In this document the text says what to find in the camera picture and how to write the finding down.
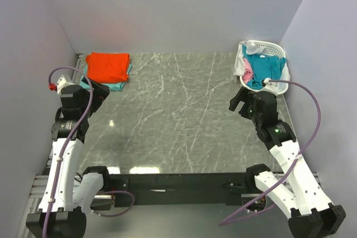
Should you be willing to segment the white t shirt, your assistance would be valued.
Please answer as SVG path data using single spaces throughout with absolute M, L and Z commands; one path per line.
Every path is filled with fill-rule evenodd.
M 247 49 L 247 54 L 267 54 L 265 41 L 257 41 L 257 40 L 249 40 L 249 41 L 241 41 L 238 44 L 238 51 L 235 58 L 235 63 L 233 67 L 233 80 L 237 82 L 237 79 L 240 76 L 243 76 L 245 73 L 245 62 L 243 60 L 243 45 Z

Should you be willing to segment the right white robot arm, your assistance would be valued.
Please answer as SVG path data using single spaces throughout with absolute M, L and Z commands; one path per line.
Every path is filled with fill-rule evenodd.
M 337 232 L 346 217 L 324 193 L 308 167 L 290 125 L 280 120 L 277 97 L 267 91 L 241 88 L 230 100 L 229 110 L 243 103 L 239 114 L 252 121 L 258 138 L 283 170 L 277 179 L 265 165 L 247 169 L 245 187 L 249 192 L 269 197 L 285 214 L 293 237 L 328 237 Z

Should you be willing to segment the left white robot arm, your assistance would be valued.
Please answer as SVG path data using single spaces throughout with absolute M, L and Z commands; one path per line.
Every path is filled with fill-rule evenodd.
M 111 189 L 109 172 L 105 166 L 89 167 L 78 186 L 75 173 L 88 119 L 109 95 L 109 87 L 92 83 L 92 91 L 78 84 L 50 85 L 58 89 L 61 107 L 51 128 L 52 162 L 42 200 L 35 213 L 26 218 L 26 227 L 34 237 L 83 237 L 86 214 L 98 193 Z

